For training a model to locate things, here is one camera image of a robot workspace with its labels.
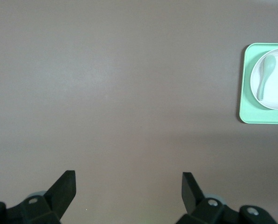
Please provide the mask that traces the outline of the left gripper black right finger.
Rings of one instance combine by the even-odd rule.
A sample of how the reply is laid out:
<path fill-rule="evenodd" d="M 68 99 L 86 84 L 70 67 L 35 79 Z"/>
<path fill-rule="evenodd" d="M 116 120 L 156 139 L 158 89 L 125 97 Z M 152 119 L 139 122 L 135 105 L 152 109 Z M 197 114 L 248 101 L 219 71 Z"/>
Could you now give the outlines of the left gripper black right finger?
<path fill-rule="evenodd" d="M 190 172 L 182 174 L 181 196 L 187 211 L 176 224 L 277 224 L 266 210 L 244 205 L 239 211 L 206 197 Z"/>

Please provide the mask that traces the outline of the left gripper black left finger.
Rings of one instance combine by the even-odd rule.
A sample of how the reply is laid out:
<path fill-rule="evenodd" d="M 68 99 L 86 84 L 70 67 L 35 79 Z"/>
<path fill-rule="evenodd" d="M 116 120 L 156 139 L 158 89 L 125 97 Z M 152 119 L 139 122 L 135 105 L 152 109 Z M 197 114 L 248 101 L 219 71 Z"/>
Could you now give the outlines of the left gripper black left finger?
<path fill-rule="evenodd" d="M 12 208 L 0 202 L 0 224 L 62 224 L 75 195 L 76 173 L 67 170 L 42 196 L 30 196 Z"/>

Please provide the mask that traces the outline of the pale green plastic spoon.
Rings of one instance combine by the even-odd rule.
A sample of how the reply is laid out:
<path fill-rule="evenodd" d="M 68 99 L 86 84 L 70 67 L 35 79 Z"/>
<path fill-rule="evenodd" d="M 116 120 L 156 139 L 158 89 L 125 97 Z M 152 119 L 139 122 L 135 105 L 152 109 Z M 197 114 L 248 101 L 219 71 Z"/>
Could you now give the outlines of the pale green plastic spoon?
<path fill-rule="evenodd" d="M 262 77 L 261 77 L 260 85 L 258 86 L 258 90 L 257 90 L 257 99 L 259 101 L 262 101 L 264 99 L 265 85 L 266 85 L 269 77 L 271 76 L 271 74 L 275 70 L 275 67 L 276 67 L 276 58 L 275 58 L 275 56 L 274 55 L 267 55 L 264 58 L 264 61 L 263 61 Z"/>

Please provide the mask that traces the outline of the light green rectangular tray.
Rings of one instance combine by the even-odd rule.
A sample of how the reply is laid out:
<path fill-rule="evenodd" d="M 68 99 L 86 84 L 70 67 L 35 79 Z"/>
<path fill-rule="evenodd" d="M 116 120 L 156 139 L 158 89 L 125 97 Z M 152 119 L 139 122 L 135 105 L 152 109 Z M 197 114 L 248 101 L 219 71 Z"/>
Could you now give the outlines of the light green rectangular tray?
<path fill-rule="evenodd" d="M 263 54 L 274 49 L 278 49 L 278 43 L 253 43 L 243 54 L 239 117 L 244 123 L 278 124 L 278 110 L 260 105 L 254 99 L 250 88 L 250 75 L 255 63 Z"/>

